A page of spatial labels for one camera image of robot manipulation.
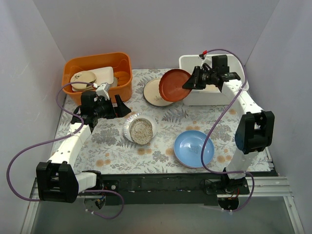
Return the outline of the cream blue tree plate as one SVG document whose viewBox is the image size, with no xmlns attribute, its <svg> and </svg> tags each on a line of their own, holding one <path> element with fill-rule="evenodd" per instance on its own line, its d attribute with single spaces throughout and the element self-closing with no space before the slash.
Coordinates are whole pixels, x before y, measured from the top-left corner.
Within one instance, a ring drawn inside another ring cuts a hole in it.
<svg viewBox="0 0 312 234">
<path fill-rule="evenodd" d="M 219 93 L 219 89 L 217 87 L 215 87 L 214 85 L 207 85 L 205 88 L 205 92 Z"/>
</svg>

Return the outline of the brown speckled saucer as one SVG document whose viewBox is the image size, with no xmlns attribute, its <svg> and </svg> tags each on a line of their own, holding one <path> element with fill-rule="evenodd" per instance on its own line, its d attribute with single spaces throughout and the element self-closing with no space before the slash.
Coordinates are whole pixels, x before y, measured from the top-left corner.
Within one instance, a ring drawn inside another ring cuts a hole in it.
<svg viewBox="0 0 312 234">
<path fill-rule="evenodd" d="M 133 142 L 145 145 L 153 138 L 153 127 L 150 121 L 144 118 L 135 119 L 130 127 L 130 136 Z"/>
</svg>

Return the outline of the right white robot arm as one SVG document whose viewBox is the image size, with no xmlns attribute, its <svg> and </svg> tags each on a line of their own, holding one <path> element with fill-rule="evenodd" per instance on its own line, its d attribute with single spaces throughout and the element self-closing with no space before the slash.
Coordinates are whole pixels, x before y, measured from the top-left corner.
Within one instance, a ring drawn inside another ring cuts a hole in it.
<svg viewBox="0 0 312 234">
<path fill-rule="evenodd" d="M 185 89 L 203 90 L 207 85 L 213 85 L 230 99 L 227 109 L 234 108 L 240 117 L 234 135 L 236 150 L 227 167 L 219 173 L 220 180 L 204 183 L 205 188 L 217 192 L 221 190 L 231 194 L 247 186 L 246 174 L 257 155 L 270 146 L 273 140 L 275 116 L 271 111 L 264 111 L 258 106 L 248 93 L 247 74 L 245 67 L 242 75 L 231 71 L 228 65 L 230 55 L 213 55 L 211 65 L 201 54 L 203 62 L 195 66 L 188 80 L 182 85 Z"/>
</svg>

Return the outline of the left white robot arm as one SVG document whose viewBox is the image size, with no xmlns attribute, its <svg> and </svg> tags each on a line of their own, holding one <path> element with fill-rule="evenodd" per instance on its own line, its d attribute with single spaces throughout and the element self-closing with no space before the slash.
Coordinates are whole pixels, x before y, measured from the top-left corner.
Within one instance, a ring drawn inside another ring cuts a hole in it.
<svg viewBox="0 0 312 234">
<path fill-rule="evenodd" d="M 78 194 L 87 189 L 93 195 L 103 191 L 99 171 L 87 170 L 75 174 L 73 166 L 99 119 L 121 118 L 131 112 L 120 95 L 115 95 L 115 101 L 116 106 L 111 99 L 95 91 L 82 93 L 81 105 L 73 112 L 68 138 L 47 162 L 40 162 L 36 167 L 40 200 L 73 203 Z"/>
</svg>

